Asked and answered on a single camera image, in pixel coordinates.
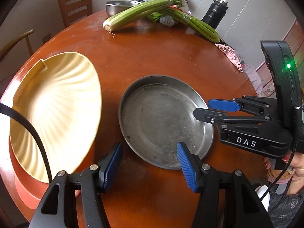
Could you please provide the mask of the person's hand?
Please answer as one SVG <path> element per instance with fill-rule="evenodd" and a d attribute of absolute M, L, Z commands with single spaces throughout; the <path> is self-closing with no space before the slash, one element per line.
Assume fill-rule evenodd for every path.
<path fill-rule="evenodd" d="M 270 182 L 273 182 L 281 171 L 272 169 L 272 163 L 269 158 L 263 158 L 263 162 L 265 164 L 265 169 L 267 170 L 267 179 L 270 180 Z M 296 152 L 290 166 L 292 167 L 292 170 L 288 169 L 277 183 L 287 183 L 288 180 L 291 180 L 287 194 L 295 195 L 303 190 L 303 154 Z"/>

